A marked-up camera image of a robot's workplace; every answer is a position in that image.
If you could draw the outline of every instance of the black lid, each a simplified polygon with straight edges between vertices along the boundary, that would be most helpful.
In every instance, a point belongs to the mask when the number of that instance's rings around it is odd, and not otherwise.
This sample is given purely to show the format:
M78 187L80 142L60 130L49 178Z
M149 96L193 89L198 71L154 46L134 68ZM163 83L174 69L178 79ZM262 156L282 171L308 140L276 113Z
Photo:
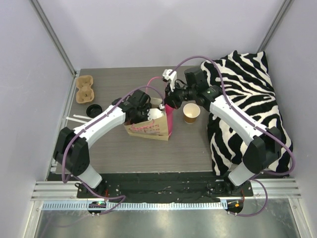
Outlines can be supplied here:
M86 114L90 118L95 118L96 116L100 115L102 112L103 112L103 109L98 104L92 104L86 110Z

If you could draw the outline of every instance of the bag handle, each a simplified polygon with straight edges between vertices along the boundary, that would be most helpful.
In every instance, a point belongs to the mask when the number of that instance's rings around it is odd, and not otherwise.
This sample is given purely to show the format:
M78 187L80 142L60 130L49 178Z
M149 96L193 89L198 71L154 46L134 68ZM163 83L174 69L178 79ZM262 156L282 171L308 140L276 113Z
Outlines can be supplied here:
M144 125L144 126L141 126L141 127L138 127L138 128L135 128L134 125L135 125L135 124L132 124L129 129L130 129L130 130L131 130L131 129L133 129L133 130L141 130L141 129L144 129L144 128L147 128L147 127L149 127L149 126L154 125L154 119L152 119L152 123L151 123L150 125Z

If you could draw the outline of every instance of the black and white striped cloth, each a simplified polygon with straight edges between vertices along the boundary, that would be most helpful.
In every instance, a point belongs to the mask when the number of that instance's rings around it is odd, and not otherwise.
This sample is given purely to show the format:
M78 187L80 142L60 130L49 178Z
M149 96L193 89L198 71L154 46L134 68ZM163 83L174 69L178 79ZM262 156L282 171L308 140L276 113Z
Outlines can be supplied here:
M267 127L276 126L282 142L293 150L293 144L283 128L282 117L275 99L275 91L268 74L265 52L238 54L237 51L215 60L224 80L230 99L245 113ZM221 87L215 67L205 61L201 64L209 85ZM240 136L223 120L210 114L208 139L211 147L212 169L217 175L228 171L232 164L241 163L247 146ZM288 171L290 156L284 148L278 161L269 166L276 172Z

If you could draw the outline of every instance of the paper cup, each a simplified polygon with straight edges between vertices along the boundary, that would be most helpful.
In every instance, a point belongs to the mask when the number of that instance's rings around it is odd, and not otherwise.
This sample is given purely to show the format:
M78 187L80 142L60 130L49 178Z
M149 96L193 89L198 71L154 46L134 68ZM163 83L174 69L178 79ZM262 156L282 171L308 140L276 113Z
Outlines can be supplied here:
M200 114L200 107L194 103L188 103L184 106L183 113L186 123L194 123Z

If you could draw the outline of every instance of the gray wall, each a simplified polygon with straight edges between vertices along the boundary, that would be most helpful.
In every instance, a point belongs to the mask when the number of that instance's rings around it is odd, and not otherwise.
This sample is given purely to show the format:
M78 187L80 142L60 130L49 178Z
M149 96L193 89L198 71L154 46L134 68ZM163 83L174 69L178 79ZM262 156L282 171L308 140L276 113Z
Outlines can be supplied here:
M283 0L39 2L76 68L116 68L255 52Z
M27 0L0 7L0 237L21 237L48 170L71 75Z
M317 220L317 1L296 0L266 49L284 124L294 141L295 176Z

